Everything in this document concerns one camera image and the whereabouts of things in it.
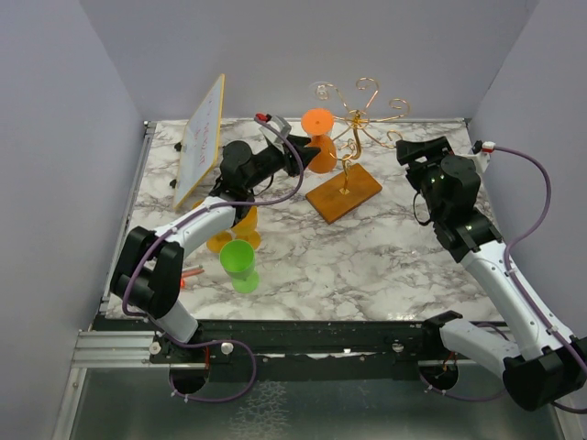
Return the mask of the orange plastic goblet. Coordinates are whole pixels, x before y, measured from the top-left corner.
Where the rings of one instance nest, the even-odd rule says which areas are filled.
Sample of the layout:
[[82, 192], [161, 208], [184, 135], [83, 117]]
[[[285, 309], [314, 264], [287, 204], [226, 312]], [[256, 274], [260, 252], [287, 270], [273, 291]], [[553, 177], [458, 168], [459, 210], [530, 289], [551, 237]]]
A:
[[311, 138], [309, 147], [317, 147], [320, 152], [311, 160], [308, 169], [317, 174], [325, 174], [335, 169], [338, 157], [330, 132], [334, 117], [325, 108], [308, 110], [301, 118], [304, 132]]

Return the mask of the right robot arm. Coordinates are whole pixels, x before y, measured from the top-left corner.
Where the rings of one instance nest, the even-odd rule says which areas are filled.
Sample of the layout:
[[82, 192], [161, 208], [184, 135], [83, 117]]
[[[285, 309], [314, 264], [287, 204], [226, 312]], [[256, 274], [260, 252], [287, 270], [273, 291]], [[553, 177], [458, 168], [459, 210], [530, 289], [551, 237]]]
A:
[[476, 206], [497, 150], [478, 141], [471, 154], [459, 155], [445, 137], [396, 143], [396, 158], [426, 203], [437, 241], [480, 284], [513, 336], [508, 341], [457, 313], [443, 313], [427, 320], [421, 347], [431, 358], [453, 352], [477, 362], [526, 411], [559, 407], [559, 399], [586, 384], [586, 340], [556, 317], [516, 266], [511, 252], [520, 240], [505, 241]]

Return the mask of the clear wine glass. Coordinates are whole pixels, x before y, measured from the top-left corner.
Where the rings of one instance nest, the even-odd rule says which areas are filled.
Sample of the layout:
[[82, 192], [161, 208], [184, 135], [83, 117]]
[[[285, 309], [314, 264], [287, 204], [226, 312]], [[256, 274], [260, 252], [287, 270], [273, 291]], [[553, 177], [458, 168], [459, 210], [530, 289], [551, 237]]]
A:
[[318, 101], [329, 100], [336, 90], [337, 88], [334, 84], [325, 81], [313, 82], [309, 85], [311, 96]]

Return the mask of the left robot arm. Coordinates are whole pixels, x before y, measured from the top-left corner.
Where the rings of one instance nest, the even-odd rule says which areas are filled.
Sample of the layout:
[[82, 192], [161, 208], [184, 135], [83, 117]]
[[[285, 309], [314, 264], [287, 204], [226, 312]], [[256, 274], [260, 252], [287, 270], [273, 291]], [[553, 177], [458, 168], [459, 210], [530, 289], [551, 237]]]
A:
[[289, 135], [284, 144], [268, 141], [259, 153], [245, 141], [226, 144], [220, 175], [197, 208], [157, 230], [137, 226], [128, 233], [109, 291], [172, 337], [171, 351], [178, 359], [193, 361], [203, 348], [195, 334], [198, 323], [179, 300], [184, 259], [245, 218], [257, 203], [255, 186], [281, 170], [302, 175], [319, 152], [309, 142], [308, 137]]

